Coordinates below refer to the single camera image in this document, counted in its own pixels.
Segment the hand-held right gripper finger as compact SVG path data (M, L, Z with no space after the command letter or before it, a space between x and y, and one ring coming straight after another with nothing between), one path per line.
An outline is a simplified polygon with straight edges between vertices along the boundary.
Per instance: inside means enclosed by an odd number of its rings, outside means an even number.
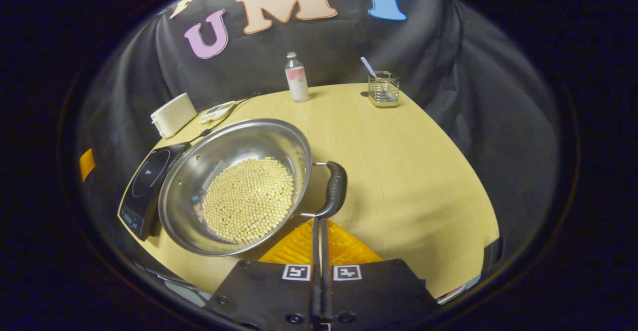
M400 259L329 265L328 224L320 222L320 320L331 331L410 331L428 323L437 300Z
M235 331L314 331L321 319L319 223L309 220L268 255L240 260L205 304Z

